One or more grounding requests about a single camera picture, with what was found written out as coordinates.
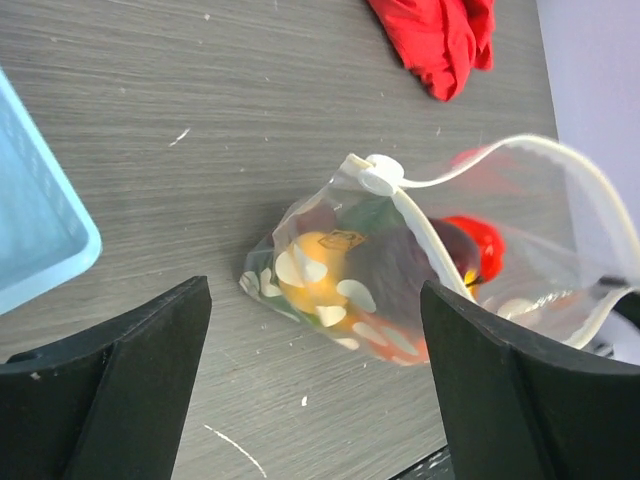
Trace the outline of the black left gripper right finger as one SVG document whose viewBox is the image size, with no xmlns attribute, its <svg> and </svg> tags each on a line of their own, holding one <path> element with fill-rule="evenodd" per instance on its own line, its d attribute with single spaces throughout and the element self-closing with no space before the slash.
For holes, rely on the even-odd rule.
<svg viewBox="0 0 640 480">
<path fill-rule="evenodd" d="M 433 282 L 423 330 L 459 479 L 635 479 L 639 369 L 496 316 Z"/>
</svg>

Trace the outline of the green orange fruit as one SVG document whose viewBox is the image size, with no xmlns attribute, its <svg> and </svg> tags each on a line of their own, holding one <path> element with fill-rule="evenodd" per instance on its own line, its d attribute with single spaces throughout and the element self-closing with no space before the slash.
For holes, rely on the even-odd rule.
<svg viewBox="0 0 640 480">
<path fill-rule="evenodd" d="M 337 225 L 340 230 L 370 236 L 404 226 L 405 221 L 390 198 L 368 197 L 344 210 Z"/>
</svg>

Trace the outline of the small dark plum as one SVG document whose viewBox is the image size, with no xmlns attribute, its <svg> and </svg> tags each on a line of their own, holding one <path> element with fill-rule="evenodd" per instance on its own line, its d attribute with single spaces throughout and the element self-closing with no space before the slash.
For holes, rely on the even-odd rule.
<svg viewBox="0 0 640 480">
<path fill-rule="evenodd" d="M 335 210 L 320 202 L 309 210 L 295 215 L 294 226 L 298 235 L 310 232 L 331 233 L 336 226 Z"/>
</svg>

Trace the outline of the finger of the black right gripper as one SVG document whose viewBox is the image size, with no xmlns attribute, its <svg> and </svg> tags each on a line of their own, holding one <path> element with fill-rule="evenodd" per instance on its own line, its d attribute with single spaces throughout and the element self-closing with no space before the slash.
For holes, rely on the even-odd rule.
<svg viewBox="0 0 640 480">
<path fill-rule="evenodd" d="M 626 279 L 619 276 L 603 276 L 598 284 L 606 289 L 630 289 L 630 292 L 617 301 L 613 311 L 629 321 L 636 329 L 639 329 L 639 281 Z"/>
</svg>

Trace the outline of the yellow lemon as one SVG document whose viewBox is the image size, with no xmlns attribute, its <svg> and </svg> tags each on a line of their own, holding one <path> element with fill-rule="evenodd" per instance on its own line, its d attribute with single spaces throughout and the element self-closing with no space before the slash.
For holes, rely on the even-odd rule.
<svg viewBox="0 0 640 480">
<path fill-rule="evenodd" d="M 301 234 L 280 253 L 275 275 L 285 299 L 297 310 L 333 326 L 347 315 L 348 300 L 338 292 L 346 253 L 362 241 L 355 232 L 334 230 Z"/>
</svg>

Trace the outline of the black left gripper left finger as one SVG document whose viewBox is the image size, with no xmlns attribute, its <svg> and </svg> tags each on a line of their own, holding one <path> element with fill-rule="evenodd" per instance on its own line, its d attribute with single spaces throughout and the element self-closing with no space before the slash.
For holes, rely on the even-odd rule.
<svg viewBox="0 0 640 480">
<path fill-rule="evenodd" d="M 211 308 L 192 277 L 2 363 L 2 478 L 170 478 Z"/>
</svg>

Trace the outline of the dark red apple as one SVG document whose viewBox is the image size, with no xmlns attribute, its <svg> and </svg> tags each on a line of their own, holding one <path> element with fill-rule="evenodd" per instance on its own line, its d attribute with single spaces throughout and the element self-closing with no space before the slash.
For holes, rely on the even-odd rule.
<svg viewBox="0 0 640 480">
<path fill-rule="evenodd" d="M 471 236 L 447 220 L 431 218 L 429 222 L 457 272 L 475 280 L 481 255 Z M 408 227 L 375 233 L 348 251 L 344 273 L 368 288 L 378 316 L 407 332 L 422 330 L 420 291 L 425 281 L 440 279 Z"/>
</svg>

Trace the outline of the clear dotted zip bag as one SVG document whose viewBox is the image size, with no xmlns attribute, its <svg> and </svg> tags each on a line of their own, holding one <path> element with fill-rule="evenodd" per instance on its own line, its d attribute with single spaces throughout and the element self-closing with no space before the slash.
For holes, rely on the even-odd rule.
<svg viewBox="0 0 640 480">
<path fill-rule="evenodd" d="M 486 311 L 581 348 L 630 289 L 606 289 L 603 276 L 639 281 L 639 235 L 605 174 L 580 152 L 550 138 L 520 134 L 463 152 L 449 171 L 409 179 L 381 154 L 349 155 L 317 193 L 294 203 L 246 256 L 240 287 L 254 300 L 313 327 L 343 348 L 376 357 L 339 323 L 323 326 L 284 297 L 277 256 L 299 236 L 295 215 L 323 202 L 336 213 L 368 197 L 388 197 L 402 214 L 440 284 Z M 429 220 L 471 216 L 496 227 L 507 251 L 502 272 L 474 298 Z M 344 279 L 338 292 L 348 315 L 376 314 L 364 284 Z"/>
</svg>

